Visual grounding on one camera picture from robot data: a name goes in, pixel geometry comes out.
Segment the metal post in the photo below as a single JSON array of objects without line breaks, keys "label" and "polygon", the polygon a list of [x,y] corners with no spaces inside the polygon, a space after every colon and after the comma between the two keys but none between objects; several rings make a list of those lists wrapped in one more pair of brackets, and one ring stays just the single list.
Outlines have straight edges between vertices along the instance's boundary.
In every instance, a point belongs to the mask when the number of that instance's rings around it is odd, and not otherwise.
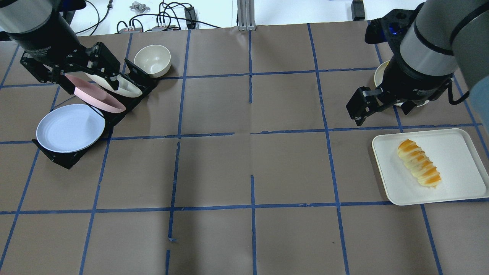
[{"label": "metal post", "polygon": [[255,30],[255,0],[238,1],[238,30]]}]

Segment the rectangular tray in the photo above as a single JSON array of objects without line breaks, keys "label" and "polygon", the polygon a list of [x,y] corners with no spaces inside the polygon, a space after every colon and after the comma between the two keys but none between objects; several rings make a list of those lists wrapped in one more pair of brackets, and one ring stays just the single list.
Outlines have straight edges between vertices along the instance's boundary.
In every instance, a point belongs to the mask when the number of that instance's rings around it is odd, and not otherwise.
[{"label": "rectangular tray", "polygon": [[[421,186],[397,154],[410,139],[420,146],[442,177],[436,187]],[[372,140],[377,166],[389,201],[405,206],[489,197],[489,176],[470,136],[443,129],[377,136]]]}]

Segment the bread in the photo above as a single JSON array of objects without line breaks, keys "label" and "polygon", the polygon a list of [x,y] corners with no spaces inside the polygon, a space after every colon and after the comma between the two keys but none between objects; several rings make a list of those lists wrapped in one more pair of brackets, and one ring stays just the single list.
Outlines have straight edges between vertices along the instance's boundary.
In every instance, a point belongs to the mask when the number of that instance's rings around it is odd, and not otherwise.
[{"label": "bread", "polygon": [[442,181],[433,162],[414,141],[406,139],[401,142],[398,147],[398,155],[404,166],[411,171],[422,186],[436,187]]}]

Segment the pink plate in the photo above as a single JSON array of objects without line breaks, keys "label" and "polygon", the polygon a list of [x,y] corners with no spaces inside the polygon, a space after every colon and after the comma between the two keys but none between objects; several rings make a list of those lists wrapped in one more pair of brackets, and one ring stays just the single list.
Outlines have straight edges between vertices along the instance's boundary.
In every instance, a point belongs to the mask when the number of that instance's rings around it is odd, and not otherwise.
[{"label": "pink plate", "polygon": [[65,75],[75,85],[75,96],[88,104],[110,113],[120,113],[126,110],[115,97],[98,86],[73,75]]}]

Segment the table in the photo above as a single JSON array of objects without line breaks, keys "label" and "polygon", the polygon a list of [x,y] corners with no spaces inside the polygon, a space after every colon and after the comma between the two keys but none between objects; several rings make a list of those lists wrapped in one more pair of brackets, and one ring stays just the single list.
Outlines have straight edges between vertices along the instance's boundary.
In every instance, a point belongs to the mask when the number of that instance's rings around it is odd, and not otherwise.
[{"label": "table", "polygon": [[[122,61],[161,44],[172,68],[71,169],[30,142],[81,103],[39,84],[0,44],[0,268],[5,274],[486,274],[488,200],[391,204],[371,149],[381,134],[457,127],[489,167],[469,104],[446,94],[357,127],[387,45],[367,22],[81,37]],[[456,72],[457,89],[467,89]]]}]

